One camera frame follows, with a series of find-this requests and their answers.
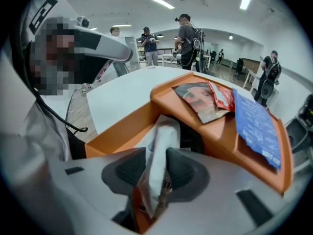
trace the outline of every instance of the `man in gray t-shirt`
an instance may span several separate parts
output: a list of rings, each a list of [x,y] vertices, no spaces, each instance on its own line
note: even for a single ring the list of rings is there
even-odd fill
[[[175,40],[175,50],[178,49],[178,45],[181,47],[181,66],[185,70],[191,70],[193,61],[197,56],[197,51],[192,47],[192,40],[195,36],[195,29],[190,24],[190,16],[187,14],[181,14],[179,17],[179,32],[177,39]]]

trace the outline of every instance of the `blue package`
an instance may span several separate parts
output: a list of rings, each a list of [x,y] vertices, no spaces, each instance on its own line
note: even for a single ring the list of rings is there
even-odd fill
[[[238,134],[253,151],[262,154],[271,166],[280,169],[279,142],[267,110],[256,101],[240,95],[236,89],[233,92]]]

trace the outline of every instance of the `red snack bag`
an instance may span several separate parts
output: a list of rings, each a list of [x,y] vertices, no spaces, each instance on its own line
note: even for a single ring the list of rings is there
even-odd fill
[[[235,99],[233,90],[212,82],[208,82],[208,85],[214,94],[214,100],[217,107],[235,112]]]

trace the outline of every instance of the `black backpack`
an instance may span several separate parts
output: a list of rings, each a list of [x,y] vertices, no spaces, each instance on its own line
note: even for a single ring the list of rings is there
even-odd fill
[[[200,29],[194,28],[191,24],[187,24],[190,27],[192,27],[195,30],[195,36],[192,39],[192,42],[186,38],[186,40],[188,41],[188,43],[192,44],[192,48],[195,50],[200,50],[201,49],[201,43],[204,39],[203,37],[203,32]]]

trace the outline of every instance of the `black cap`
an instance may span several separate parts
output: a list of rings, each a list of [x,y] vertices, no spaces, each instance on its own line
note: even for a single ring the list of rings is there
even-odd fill
[[[190,21],[190,16],[188,14],[181,14],[179,18],[186,18]]]
[[[276,56],[278,56],[278,53],[277,53],[277,51],[275,51],[275,50],[273,50],[273,51],[271,52],[271,54],[275,54]]]

